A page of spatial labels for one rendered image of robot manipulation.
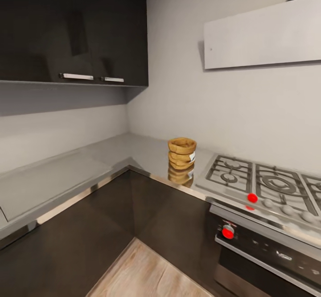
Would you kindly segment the popcorn bag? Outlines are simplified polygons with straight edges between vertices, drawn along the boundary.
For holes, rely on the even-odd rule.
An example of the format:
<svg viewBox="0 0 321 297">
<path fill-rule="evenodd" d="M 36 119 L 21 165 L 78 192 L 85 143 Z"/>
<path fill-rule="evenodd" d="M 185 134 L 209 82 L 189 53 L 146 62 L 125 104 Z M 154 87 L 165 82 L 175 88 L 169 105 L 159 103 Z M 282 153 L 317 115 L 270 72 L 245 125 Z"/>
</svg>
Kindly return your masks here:
<svg viewBox="0 0 321 297">
<path fill-rule="evenodd" d="M 169 140 L 168 159 L 170 165 L 178 170 L 184 170 L 192 166 L 195 163 L 196 146 L 196 141 L 185 137 Z"/>
</svg>

